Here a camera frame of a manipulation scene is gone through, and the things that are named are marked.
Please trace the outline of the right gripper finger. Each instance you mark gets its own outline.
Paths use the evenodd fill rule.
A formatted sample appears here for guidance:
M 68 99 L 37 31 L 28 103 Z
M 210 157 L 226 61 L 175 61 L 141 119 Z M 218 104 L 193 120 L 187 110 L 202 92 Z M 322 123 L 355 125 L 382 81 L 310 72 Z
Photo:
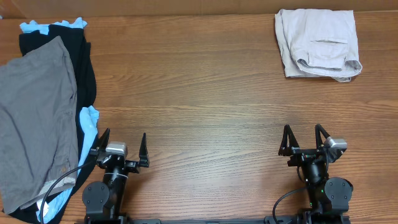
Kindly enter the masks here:
M 321 136 L 323 136 L 325 139 L 330 137 L 330 135 L 325 131 L 325 129 L 323 128 L 323 126 L 321 124 L 316 124 L 315 125 L 315 140 L 316 140 L 317 149 L 319 149 L 323 146 L 323 141 L 322 141 Z
M 282 142 L 278 151 L 279 156 L 292 156 L 300 150 L 300 146 L 288 124 L 284 126 Z

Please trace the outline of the grey shorts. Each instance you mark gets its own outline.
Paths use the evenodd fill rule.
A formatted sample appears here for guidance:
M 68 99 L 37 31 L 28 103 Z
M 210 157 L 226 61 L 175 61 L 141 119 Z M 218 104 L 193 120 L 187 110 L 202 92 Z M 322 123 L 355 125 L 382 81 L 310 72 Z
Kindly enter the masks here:
M 1 198 L 10 214 L 78 165 L 77 85 L 61 37 L 1 67 Z

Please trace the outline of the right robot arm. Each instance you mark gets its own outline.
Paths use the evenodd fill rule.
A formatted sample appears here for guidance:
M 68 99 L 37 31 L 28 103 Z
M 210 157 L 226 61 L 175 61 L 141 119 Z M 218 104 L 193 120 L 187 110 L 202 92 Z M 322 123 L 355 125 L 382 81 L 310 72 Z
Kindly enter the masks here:
M 349 201 L 353 193 L 353 185 L 346 179 L 330 177 L 329 165 L 336 162 L 347 150 L 344 139 L 330 136 L 325 129 L 315 126 L 316 148 L 302 149 L 290 126 L 284 126 L 284 132 L 278 155 L 289 157 L 287 165 L 295 167 L 297 175 L 305 186 L 292 190 L 281 196 L 273 206 L 272 218 L 276 223 L 349 223 L 345 216 L 349 210 Z M 276 208 L 286 197 L 306 191 L 309 208 L 303 208 L 298 214 L 278 218 Z

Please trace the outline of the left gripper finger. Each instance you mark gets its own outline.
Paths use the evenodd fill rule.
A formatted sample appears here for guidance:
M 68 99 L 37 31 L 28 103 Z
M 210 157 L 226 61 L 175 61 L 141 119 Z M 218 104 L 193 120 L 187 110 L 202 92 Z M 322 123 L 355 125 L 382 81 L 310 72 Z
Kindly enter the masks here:
M 139 167 L 149 167 L 149 155 L 147 151 L 146 133 L 142 136 L 142 141 L 139 149 Z
M 110 129 L 107 128 L 102 136 L 94 141 L 93 147 L 90 149 L 91 156 L 98 156 L 106 151 L 106 146 L 109 141 Z

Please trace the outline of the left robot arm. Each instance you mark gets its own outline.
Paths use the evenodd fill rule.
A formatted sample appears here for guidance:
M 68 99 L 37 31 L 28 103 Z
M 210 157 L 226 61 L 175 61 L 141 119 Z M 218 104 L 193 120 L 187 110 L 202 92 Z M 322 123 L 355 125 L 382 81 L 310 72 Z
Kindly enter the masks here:
M 131 223 L 129 216 L 121 212 L 127 180 L 130 173 L 138 174 L 150 164 L 146 134 L 142 136 L 138 161 L 128 160 L 126 143 L 109 141 L 109 135 L 110 129 L 107 129 L 99 138 L 98 146 L 90 150 L 95 164 L 104 170 L 104 176 L 83 190 L 85 223 Z

